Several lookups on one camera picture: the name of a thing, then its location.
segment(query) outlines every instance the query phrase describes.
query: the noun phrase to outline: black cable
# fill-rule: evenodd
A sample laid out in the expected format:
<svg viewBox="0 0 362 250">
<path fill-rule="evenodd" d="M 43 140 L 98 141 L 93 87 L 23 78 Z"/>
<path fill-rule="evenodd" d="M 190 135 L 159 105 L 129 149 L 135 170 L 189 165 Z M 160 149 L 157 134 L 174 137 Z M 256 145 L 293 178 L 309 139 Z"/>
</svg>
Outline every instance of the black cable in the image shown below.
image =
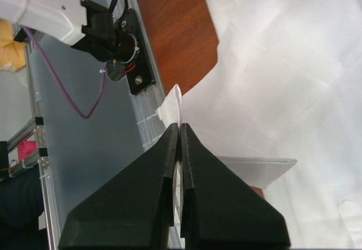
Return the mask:
<svg viewBox="0 0 362 250">
<path fill-rule="evenodd" d="M 118 0 L 112 0 L 111 4 L 109 5 L 109 11 L 110 11 L 111 14 L 113 13 L 113 11 L 114 11 L 114 9 L 115 9 L 115 7 L 117 5 L 117 1 Z M 124 9 L 123 9 L 122 15 L 119 18 L 120 22 L 123 21 L 123 18 L 125 17 L 127 11 L 128 11 L 128 1 L 124 0 Z"/>
</svg>

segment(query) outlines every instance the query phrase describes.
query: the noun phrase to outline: red object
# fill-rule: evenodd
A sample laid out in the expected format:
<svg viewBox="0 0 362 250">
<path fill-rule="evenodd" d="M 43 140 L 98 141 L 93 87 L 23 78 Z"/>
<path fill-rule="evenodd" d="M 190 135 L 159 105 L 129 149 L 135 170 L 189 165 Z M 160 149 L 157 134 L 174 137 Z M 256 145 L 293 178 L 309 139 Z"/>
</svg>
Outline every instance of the red object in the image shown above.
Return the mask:
<svg viewBox="0 0 362 250">
<path fill-rule="evenodd" d="M 30 156 L 31 153 L 36 149 L 35 141 L 25 141 L 18 146 L 18 157 L 21 162 L 26 157 Z"/>
</svg>

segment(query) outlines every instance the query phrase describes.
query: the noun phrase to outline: gray panel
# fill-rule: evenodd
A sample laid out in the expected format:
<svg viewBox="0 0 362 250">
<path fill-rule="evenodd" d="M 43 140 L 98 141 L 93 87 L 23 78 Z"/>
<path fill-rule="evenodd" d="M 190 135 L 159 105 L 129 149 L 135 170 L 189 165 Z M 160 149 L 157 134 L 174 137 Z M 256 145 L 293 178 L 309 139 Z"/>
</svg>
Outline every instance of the gray panel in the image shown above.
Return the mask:
<svg viewBox="0 0 362 250">
<path fill-rule="evenodd" d="M 70 96 L 87 113 L 99 92 L 102 63 L 50 36 L 43 37 L 41 46 Z M 83 120 L 66 101 L 36 50 L 29 61 L 41 95 L 62 229 L 68 212 L 141 155 L 143 146 L 126 79 L 106 79 L 97 109 L 90 119 Z"/>
</svg>

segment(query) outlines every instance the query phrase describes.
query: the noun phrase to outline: black bracket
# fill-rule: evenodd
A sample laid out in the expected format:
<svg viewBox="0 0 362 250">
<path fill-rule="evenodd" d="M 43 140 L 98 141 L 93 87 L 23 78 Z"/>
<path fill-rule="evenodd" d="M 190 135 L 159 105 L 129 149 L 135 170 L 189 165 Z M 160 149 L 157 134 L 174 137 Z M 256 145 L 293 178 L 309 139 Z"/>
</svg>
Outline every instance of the black bracket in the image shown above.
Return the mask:
<svg viewBox="0 0 362 250">
<path fill-rule="evenodd" d="M 124 17 L 122 28 L 125 32 L 134 35 L 138 42 L 140 51 L 135 58 L 136 67 L 127 74 L 128 84 L 133 95 L 146 90 L 155 83 L 151 62 L 146 49 L 141 26 L 138 21 L 137 13 L 134 9 L 129 9 Z"/>
</svg>

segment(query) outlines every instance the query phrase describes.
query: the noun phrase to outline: dark clothing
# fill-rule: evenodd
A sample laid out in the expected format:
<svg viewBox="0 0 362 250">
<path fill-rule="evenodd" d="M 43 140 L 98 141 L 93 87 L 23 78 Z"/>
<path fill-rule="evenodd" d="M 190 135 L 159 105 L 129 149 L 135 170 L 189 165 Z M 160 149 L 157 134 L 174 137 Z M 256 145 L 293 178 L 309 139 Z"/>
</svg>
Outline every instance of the dark clothing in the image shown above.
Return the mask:
<svg viewBox="0 0 362 250">
<path fill-rule="evenodd" d="M 38 166 L 0 182 L 0 250 L 47 249 L 46 231 L 38 230 L 43 211 Z"/>
</svg>

